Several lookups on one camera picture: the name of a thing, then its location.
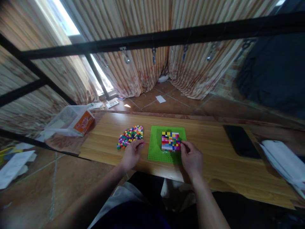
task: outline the orange box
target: orange box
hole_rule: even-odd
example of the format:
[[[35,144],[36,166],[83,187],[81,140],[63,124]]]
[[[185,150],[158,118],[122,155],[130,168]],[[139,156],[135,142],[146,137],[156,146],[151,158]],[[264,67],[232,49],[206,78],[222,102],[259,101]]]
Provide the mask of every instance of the orange box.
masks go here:
[[[83,116],[79,119],[73,128],[85,135],[93,121],[94,117],[88,111],[85,111]]]

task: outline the black metal frame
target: black metal frame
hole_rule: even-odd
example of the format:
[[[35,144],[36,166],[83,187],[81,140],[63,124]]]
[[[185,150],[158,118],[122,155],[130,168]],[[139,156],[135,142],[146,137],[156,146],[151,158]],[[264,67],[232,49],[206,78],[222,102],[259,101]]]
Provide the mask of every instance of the black metal frame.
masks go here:
[[[76,103],[68,95],[66,95],[31,61],[34,59],[85,55],[89,65],[91,66],[99,83],[101,84],[107,99],[109,99],[109,95],[105,90],[101,77],[90,56],[91,53],[115,52],[120,51],[121,47],[126,47],[127,50],[135,50],[173,45],[189,45],[194,43],[240,38],[275,36],[298,32],[305,32],[305,12],[279,14],[274,16],[210,24],[178,30],[155,32],[123,38],[100,40],[23,52],[18,50],[10,41],[8,41],[3,35],[0,34],[0,45],[3,46],[7,51],[9,51],[14,57],[16,57],[21,63],[23,63],[29,70],[31,70],[40,78],[39,80],[36,80],[26,86],[0,96],[0,107],[34,90],[37,90],[44,85],[50,86],[50,88],[58,93],[69,104],[76,105]],[[0,136],[56,151],[43,142],[39,142],[37,140],[6,130],[0,129]],[[62,153],[78,156],[77,154],[69,152]]]

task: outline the smartphone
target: smartphone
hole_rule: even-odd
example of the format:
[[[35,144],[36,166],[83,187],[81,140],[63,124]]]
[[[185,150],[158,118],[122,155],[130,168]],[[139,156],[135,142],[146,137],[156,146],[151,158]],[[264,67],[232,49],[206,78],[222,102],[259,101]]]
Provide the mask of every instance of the smartphone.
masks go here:
[[[242,127],[223,125],[234,149],[239,156],[261,159],[249,136]]]

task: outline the striped curtain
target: striped curtain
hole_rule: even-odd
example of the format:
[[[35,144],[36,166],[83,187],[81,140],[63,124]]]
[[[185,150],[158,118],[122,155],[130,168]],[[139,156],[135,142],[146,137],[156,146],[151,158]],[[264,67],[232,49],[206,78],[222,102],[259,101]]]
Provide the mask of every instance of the striped curtain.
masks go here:
[[[171,1],[62,0],[62,3],[86,41],[170,29]],[[125,63],[122,52],[95,55],[118,95],[139,96],[156,84],[166,65],[168,48],[157,49],[155,65],[151,49],[127,51],[127,56],[130,64]]]
[[[274,0],[210,0],[173,2],[171,29],[236,21],[268,15],[278,1]],[[188,46],[183,62],[184,46],[169,51],[170,82],[192,99],[203,99],[222,78],[242,46],[242,39]]]
[[[71,44],[46,0],[5,1],[0,33],[22,51]],[[98,101],[92,78],[78,56],[33,62],[77,104]]]
[[[180,29],[267,15],[277,0],[62,0],[87,41]],[[122,97],[139,96],[153,88],[161,73],[187,97],[203,99],[223,76],[241,48],[242,40],[97,54],[101,68]]]
[[[70,40],[48,11],[44,0],[4,1],[0,33],[20,50],[68,45]],[[3,47],[0,47],[0,94],[38,79]],[[77,104],[98,101],[92,80],[78,56],[33,61]],[[0,128],[36,136],[62,108],[67,106],[56,92],[42,87],[0,108]]]

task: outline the forearm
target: forearm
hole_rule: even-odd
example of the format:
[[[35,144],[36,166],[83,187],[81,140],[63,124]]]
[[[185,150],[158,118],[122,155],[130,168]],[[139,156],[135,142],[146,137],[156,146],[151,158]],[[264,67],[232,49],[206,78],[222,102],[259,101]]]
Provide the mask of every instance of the forearm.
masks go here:
[[[114,167],[47,228],[87,228],[125,173],[121,165]]]
[[[203,176],[192,179],[200,228],[230,228]]]

